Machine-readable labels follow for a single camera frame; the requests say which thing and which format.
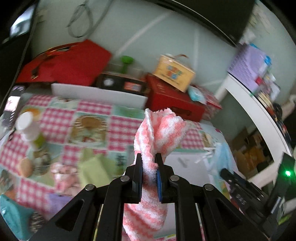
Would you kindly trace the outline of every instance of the silver bolt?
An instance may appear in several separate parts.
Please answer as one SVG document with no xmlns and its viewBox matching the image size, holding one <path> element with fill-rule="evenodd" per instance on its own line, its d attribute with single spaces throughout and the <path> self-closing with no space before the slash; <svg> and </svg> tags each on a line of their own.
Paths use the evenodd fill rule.
<svg viewBox="0 0 296 241">
<path fill-rule="evenodd" d="M 170 179 L 171 179 L 173 182 L 176 182 L 176 181 L 178 181 L 180 178 L 179 178 L 179 176 L 177 176 L 177 175 L 172 175 L 172 176 L 170 176 Z"/>
<path fill-rule="evenodd" d="M 122 180 L 123 182 L 127 182 L 129 180 L 129 176 L 121 176 L 120 180 Z"/>
<path fill-rule="evenodd" d="M 93 185 L 93 184 L 87 184 L 85 186 L 85 190 L 87 190 L 89 192 L 91 192 L 92 190 L 94 190 L 94 188 L 95 188 L 95 185 Z"/>
<path fill-rule="evenodd" d="M 213 190 L 214 190 L 214 186 L 213 186 L 212 184 L 206 184 L 206 185 L 205 185 L 205 189 L 206 189 L 207 191 L 213 191 Z"/>
</svg>

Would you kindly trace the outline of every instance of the pink crumpled cloth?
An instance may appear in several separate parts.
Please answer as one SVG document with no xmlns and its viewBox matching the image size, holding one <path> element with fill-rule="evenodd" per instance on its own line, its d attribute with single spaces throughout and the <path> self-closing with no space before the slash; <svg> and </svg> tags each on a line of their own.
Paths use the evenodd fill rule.
<svg viewBox="0 0 296 241">
<path fill-rule="evenodd" d="M 77 167 L 56 162 L 51 164 L 50 171 L 54 174 L 54 187 L 57 193 L 76 196 L 81 191 Z"/>
<path fill-rule="evenodd" d="M 138 153 L 141 153 L 143 161 L 142 199 L 139 204 L 125 204 L 123 214 L 123 227 L 131 241 L 154 240 L 154 233 L 162 228 L 167 205 L 161 204 L 157 195 L 158 165 L 154 160 L 155 154 L 161 153 L 165 161 L 179 145 L 189 126 L 170 109 L 157 112 L 145 110 L 145 119 L 134 141 L 135 161 Z"/>
</svg>

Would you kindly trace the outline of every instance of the bottle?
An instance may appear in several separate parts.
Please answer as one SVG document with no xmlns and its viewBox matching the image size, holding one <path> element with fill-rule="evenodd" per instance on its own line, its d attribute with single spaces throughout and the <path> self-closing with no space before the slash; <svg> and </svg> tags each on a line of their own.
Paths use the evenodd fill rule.
<svg viewBox="0 0 296 241">
<path fill-rule="evenodd" d="M 39 125 L 33 121 L 33 114 L 27 111 L 21 114 L 15 124 L 16 129 L 21 133 L 22 140 L 29 143 L 33 151 L 42 149 L 45 143 Z"/>
</svg>

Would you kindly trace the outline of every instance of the green light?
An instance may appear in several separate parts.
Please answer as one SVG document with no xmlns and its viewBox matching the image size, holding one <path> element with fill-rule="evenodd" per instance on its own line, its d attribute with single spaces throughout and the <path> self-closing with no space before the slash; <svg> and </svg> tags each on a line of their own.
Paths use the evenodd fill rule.
<svg viewBox="0 0 296 241">
<path fill-rule="evenodd" d="M 289 177 L 291 176 L 291 172 L 290 171 L 286 171 L 285 174 Z"/>
</svg>

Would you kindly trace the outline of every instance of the wall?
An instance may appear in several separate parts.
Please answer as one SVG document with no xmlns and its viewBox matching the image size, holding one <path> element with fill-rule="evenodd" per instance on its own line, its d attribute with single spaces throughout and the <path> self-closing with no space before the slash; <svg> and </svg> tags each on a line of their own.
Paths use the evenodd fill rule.
<svg viewBox="0 0 296 241">
<path fill-rule="evenodd" d="M 79 0 L 41 0 L 46 8 L 46 21 L 37 25 L 33 52 L 37 55 L 46 49 L 75 42 L 69 36 L 67 24 Z M 90 0 L 89 4 L 98 19 L 107 0 Z M 262 3 L 258 3 L 272 24 L 268 33 L 262 24 L 254 30 L 258 36 L 254 43 L 270 55 L 273 74 L 281 86 L 278 102 L 283 103 L 296 79 L 296 46 L 287 31 Z M 73 29 L 82 33 L 88 26 L 82 16 Z M 160 54 L 186 54 L 196 71 L 195 83 L 214 92 L 226 76 L 236 49 L 219 39 L 198 23 L 167 9 L 141 0 L 115 0 L 111 9 L 90 39 L 114 54 L 113 61 L 121 55 L 132 56 L 146 71 L 153 71 Z M 244 126 L 252 124 L 241 106 L 227 95 L 222 101 L 223 111 L 213 124 L 221 129 L 227 139 L 232 139 Z"/>
</svg>

